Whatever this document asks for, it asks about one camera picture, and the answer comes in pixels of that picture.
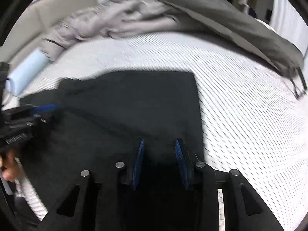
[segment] black strap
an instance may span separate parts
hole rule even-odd
[[[57,43],[56,41],[53,41],[53,40],[50,40],[50,39],[47,39],[47,38],[43,38],[43,40],[51,42],[53,44],[56,44],[57,46],[62,47],[64,49],[67,49],[66,47],[63,47],[61,44]]]
[[[291,77],[291,69],[289,69],[289,79],[290,79],[290,81],[292,82],[292,84],[293,84],[293,86],[294,86],[294,94],[295,94],[296,99],[300,99],[303,95],[306,94],[306,91],[307,91],[307,84],[306,84],[306,81],[305,81],[303,72],[301,71],[301,68],[300,68],[300,67],[297,67],[296,70],[297,70],[298,75],[299,75],[299,77],[300,77],[300,79],[301,79],[301,83],[303,84],[304,90],[303,90],[303,91],[300,91],[299,93],[297,92],[297,86],[295,85],[295,82],[294,82],[294,80],[293,80],[292,77]]]

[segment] rolled towel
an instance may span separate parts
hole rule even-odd
[[[6,83],[6,90],[13,96],[18,96],[27,85],[41,72],[50,60],[39,49],[35,49],[28,55],[17,68],[9,74],[8,78],[12,81]]]

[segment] white mattress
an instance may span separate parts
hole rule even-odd
[[[83,79],[124,69],[191,70],[200,96],[206,162],[222,171],[239,169],[285,231],[298,226],[308,212],[307,98],[297,101],[283,78],[221,38],[153,33],[77,44],[23,95],[56,88],[62,77]]]

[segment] black cloth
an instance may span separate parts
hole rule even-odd
[[[177,205],[187,211],[194,208],[183,205],[185,190],[175,156],[175,140],[181,138],[193,162],[204,160],[199,97],[192,73],[118,71],[85,81],[65,79],[57,90],[29,95],[21,103],[55,103],[62,112],[47,145],[22,150],[24,170],[48,209],[84,169],[96,181],[108,181],[104,164],[117,154],[136,152],[141,139],[145,140],[145,158],[140,188],[148,180],[164,195],[164,200],[161,196],[158,200],[153,192],[147,193],[151,205],[160,202],[149,208],[152,214],[164,206],[166,211]],[[172,195],[176,204],[171,203]],[[185,223],[189,221],[176,222],[182,226],[177,230],[190,230]]]
[[[20,223],[23,231],[35,231],[40,223],[40,220],[28,206],[25,198],[14,197],[14,214]]]

